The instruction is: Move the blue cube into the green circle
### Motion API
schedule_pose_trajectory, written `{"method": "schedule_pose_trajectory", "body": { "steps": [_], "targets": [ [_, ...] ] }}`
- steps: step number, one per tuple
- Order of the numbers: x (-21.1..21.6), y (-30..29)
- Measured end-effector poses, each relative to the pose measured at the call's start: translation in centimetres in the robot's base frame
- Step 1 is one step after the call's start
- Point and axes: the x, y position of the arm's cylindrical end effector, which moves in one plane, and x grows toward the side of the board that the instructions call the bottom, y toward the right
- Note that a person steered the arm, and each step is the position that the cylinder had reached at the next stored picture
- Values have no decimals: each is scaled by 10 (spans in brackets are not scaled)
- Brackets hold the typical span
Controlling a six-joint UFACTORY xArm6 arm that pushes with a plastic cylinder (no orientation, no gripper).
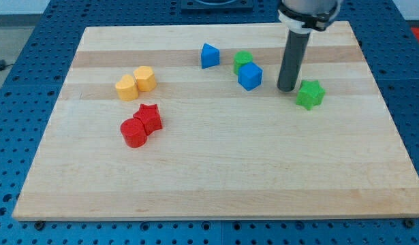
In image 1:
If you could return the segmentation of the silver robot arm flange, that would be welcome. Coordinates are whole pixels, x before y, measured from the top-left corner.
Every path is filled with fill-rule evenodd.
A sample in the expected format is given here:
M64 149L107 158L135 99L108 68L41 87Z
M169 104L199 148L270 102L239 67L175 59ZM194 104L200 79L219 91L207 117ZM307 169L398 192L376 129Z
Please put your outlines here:
M342 0L280 0L279 20L297 34L325 31L338 16Z

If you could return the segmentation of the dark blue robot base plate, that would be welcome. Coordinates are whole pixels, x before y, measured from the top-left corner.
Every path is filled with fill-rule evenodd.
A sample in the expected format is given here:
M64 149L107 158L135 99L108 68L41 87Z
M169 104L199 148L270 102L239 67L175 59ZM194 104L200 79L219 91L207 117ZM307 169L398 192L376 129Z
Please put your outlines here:
M182 12L252 9L253 0L181 0Z

